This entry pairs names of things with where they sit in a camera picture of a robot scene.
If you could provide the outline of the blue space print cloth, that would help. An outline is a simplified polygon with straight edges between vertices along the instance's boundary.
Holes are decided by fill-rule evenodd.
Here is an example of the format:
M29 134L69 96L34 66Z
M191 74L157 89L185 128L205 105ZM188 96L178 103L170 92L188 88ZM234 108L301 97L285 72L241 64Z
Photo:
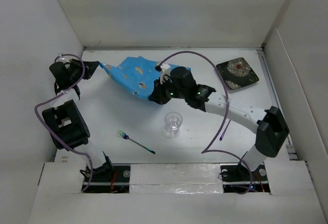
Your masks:
M162 84L169 79L170 72L179 67L167 63L160 65L160 67L158 65L159 63L141 56L127 57L117 67L99 63L99 66L114 82L134 96L147 100L153 92L154 81L160 79Z

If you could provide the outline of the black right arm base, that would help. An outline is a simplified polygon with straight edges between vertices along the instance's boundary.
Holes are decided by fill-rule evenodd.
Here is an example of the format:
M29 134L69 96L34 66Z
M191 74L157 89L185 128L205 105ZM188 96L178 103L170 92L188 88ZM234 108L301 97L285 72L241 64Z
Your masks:
M221 163L218 179L223 183L224 193L243 194L247 190L249 193L271 192L264 163L255 171L249 171L243 159L238 162Z

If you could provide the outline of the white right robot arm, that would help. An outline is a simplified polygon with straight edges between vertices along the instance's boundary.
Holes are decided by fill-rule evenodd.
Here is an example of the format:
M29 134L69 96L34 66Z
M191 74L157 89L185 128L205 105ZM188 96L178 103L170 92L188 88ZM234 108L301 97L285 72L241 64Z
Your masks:
M232 101L212 87L197 84L185 67L156 64L155 70L160 77L154 82L150 101L164 105L173 98L183 99L194 109L223 116L256 135L255 144L237 167L241 179L250 179L267 158L277 156L290 132L279 108L261 109Z

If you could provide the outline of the purple metal spoon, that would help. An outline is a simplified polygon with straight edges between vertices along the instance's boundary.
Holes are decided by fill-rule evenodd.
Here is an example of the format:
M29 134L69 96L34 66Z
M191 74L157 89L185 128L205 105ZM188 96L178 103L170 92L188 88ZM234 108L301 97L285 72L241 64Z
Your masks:
M220 140L220 141L222 141L222 140L223 140L223 138L224 138L224 135L225 135L225 133L226 133L226 131L227 131L228 127L229 127L229 124L230 124L230 122L231 122L231 121L229 121L229 122L227 123L227 125L226 125L225 129L223 130L223 132L222 132L222 134L221 134L221 136L220 136L220 138L219 138L219 140Z

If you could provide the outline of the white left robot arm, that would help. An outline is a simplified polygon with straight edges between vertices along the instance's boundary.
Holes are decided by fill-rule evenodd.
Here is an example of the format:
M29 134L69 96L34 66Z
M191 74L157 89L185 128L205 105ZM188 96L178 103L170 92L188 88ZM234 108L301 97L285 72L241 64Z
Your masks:
M43 121L57 149L73 152L92 164L82 174L98 176L109 181L114 176L114 167L109 157L94 148L89 142L90 131L83 119L76 102L80 99L77 81L89 80L99 62L81 62L71 59L66 63L56 61L49 70L55 78L55 103L42 112Z

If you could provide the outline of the iridescent metal fork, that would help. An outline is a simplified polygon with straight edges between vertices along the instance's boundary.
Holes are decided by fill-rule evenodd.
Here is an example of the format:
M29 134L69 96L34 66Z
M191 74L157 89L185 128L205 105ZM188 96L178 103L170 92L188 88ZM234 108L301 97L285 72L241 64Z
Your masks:
M144 145L138 143L137 141L131 139L131 138L129 137L128 134L126 134L125 132L123 132L123 131L121 131L121 130L118 130L118 131L117 131L117 135L118 135L119 137L121 137L122 139L132 141L133 143L137 144L138 146L142 147L143 149L147 150L148 152L150 152L150 153L152 153L152 154L156 154L155 151L153 151L152 149L150 149L150 148L148 148L148 147L146 147L146 146L144 146Z

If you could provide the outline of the black floral square plate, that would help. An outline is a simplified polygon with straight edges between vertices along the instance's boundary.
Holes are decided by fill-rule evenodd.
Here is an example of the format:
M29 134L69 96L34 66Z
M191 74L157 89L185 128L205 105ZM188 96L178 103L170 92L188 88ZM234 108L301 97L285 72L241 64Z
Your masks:
M237 90L259 82L259 77L243 57L217 64L216 68L230 90Z

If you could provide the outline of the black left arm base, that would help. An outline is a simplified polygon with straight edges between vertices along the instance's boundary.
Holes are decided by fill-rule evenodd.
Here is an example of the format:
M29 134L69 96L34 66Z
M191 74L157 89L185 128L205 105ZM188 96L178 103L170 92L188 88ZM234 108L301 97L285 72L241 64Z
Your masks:
M87 166L85 170L80 170L84 177L81 187L84 193L111 193L125 194L130 192L131 165L113 164L105 154L105 162L93 169L91 182L89 182L91 170Z

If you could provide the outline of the clear plastic cup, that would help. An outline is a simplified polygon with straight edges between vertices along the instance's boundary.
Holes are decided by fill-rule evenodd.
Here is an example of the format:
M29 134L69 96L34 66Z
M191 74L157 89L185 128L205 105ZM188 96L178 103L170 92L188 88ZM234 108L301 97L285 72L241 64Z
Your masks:
M165 116L165 132L166 138L174 138L179 135L179 130L183 122L182 116L177 112L169 112Z

